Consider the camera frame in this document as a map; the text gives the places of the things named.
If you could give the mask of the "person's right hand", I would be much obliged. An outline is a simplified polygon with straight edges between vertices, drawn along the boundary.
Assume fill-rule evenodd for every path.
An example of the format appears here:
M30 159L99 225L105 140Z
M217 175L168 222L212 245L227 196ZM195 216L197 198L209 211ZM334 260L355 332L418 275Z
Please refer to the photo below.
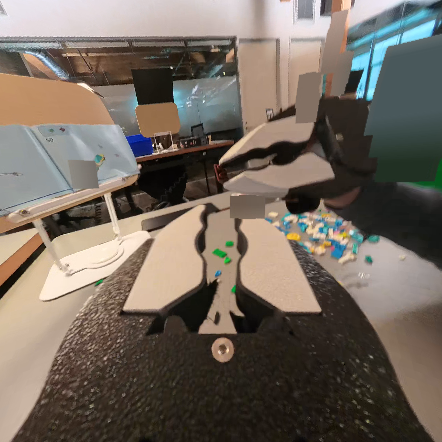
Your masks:
M343 209L351 205L359 196L361 188L357 187L343 195L335 198L325 198L323 200L324 205L331 209Z

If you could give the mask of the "wooden book stand white base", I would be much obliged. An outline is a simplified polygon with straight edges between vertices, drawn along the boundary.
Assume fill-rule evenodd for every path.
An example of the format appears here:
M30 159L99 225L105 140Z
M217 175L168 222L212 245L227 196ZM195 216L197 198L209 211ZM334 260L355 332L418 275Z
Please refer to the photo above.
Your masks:
M115 125L100 98L79 85L4 73L0 83L0 126ZM135 183L138 175L107 182L98 190L80 190L1 216L1 233L32 222L54 259L40 293L41 301L52 301L108 277L150 237L148 233L121 236L111 198L112 191ZM114 238L59 258L42 219L99 196L104 196Z

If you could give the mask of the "clear acrylic case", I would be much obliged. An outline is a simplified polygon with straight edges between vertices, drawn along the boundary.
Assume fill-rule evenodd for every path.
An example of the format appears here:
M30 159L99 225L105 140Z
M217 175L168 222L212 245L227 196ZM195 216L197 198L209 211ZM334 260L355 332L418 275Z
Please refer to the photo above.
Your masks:
M174 141L171 131L157 132L152 137L152 145L156 153L162 153L165 150L173 149Z

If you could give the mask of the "glass office partition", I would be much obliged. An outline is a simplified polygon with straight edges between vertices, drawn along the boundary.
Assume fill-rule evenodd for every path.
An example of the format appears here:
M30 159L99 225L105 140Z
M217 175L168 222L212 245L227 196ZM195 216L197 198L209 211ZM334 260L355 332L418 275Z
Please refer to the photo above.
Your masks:
M80 84L100 96L125 135L140 134L132 69L170 68L181 138L203 123L215 140L241 130L235 41L232 38L3 37L1 73ZM64 81L25 49L47 52L71 77Z

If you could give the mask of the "person's right forearm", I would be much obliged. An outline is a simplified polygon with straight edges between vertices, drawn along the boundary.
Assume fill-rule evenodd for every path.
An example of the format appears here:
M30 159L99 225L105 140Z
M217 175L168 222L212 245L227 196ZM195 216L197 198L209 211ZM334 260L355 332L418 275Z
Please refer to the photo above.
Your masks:
M363 232L382 236L441 270L440 191L406 183L370 181L362 186L350 206L331 210Z

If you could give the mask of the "black rectangular panel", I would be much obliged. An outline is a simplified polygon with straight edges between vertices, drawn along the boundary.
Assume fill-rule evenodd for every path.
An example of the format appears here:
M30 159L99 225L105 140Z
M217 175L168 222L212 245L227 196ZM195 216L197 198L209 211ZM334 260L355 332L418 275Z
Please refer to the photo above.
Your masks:
M131 73L139 105L174 102L172 69L132 69Z

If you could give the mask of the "blue plastic bin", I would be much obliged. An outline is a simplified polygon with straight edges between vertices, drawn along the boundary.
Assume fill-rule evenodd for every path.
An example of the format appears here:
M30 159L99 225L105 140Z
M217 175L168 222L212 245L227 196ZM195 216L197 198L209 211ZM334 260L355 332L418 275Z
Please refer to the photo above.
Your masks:
M137 134L132 136L126 136L126 139L135 157L152 155L153 146L150 137L144 137L141 134Z

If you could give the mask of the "tan rounded board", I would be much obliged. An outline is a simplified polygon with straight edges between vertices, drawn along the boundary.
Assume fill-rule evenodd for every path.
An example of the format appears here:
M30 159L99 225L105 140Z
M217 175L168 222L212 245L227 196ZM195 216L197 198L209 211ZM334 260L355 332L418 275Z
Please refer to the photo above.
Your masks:
M178 108L174 102L138 105L135 114L144 137L163 132L177 134L180 131Z

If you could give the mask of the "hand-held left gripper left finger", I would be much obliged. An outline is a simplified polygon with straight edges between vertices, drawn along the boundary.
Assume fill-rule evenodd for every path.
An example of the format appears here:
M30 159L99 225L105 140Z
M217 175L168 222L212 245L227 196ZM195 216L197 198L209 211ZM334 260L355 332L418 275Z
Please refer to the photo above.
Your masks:
M125 313L166 314L206 283L199 239L206 230L206 205L166 225L153 240L123 307Z

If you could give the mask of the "open light blue instruction booklet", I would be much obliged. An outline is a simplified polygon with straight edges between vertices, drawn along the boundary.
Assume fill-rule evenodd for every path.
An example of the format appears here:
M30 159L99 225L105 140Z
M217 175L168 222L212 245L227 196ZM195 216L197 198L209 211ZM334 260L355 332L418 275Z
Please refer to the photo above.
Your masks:
M1 216L139 173L118 125L1 126Z

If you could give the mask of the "wooden-edged side table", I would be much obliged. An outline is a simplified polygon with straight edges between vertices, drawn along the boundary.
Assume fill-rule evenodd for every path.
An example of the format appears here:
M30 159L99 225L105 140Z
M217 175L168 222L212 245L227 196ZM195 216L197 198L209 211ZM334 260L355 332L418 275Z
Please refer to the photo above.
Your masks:
M1 234L0 285L26 270L43 249L41 237L34 228Z

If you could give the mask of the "silver ventilation duct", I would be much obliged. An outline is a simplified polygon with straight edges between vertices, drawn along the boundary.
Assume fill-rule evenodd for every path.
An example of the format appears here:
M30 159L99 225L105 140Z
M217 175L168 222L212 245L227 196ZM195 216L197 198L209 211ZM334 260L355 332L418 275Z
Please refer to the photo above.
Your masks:
M62 68L47 52L35 49L25 49L23 54L27 54L40 60L40 62L46 66L53 74L64 81L70 81L70 74Z

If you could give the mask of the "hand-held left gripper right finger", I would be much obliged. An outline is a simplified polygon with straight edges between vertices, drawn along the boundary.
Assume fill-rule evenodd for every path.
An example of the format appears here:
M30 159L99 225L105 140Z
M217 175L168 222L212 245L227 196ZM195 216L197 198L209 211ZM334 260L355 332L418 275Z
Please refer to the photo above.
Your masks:
M263 219L244 219L236 228L240 310L244 314L320 314L317 298L283 233Z

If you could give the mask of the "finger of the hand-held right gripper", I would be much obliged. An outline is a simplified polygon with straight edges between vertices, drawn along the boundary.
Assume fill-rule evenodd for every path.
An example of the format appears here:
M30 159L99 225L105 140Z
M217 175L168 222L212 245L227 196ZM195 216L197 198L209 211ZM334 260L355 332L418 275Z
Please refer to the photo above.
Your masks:
M244 171L227 181L224 188L244 195L285 197L292 189L333 179L334 171L326 159L305 153L289 164Z
M219 160L219 167L239 165L245 170L299 169L298 157L307 147L315 123L287 117L262 124L240 139Z

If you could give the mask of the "grey desk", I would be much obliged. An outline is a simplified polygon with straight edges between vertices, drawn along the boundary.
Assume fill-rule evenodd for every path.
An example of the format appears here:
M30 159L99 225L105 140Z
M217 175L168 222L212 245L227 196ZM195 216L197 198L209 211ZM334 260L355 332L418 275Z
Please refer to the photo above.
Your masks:
M441 441L441 271L382 238L341 266L318 258L374 326L419 420ZM69 325L92 286L48 303L39 294L52 265L44 251L1 298L1 441L11 441L34 406Z

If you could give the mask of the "long wooden background table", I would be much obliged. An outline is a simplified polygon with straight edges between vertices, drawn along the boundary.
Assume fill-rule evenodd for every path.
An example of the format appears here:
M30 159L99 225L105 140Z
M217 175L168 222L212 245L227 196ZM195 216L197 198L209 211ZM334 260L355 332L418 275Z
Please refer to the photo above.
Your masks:
M207 194L211 196L209 188L207 161L213 160L218 162L219 159L227 152L227 150L234 145L234 140L216 141L211 144L165 150L161 153L153 153L136 157L138 165L141 166L140 174L148 172L156 172L160 170L169 169L176 166L186 166L194 163L201 163L204 169Z

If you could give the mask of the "pile of colourful toy bricks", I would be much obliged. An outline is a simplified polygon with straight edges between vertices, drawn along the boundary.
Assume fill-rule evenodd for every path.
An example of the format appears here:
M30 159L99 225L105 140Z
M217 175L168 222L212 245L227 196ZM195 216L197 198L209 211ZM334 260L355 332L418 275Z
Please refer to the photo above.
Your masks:
M349 221L325 209L298 215L266 209L265 220L278 229L287 240L296 242L310 256L328 258L340 267L362 265L370 268L380 246L379 235L367 234Z

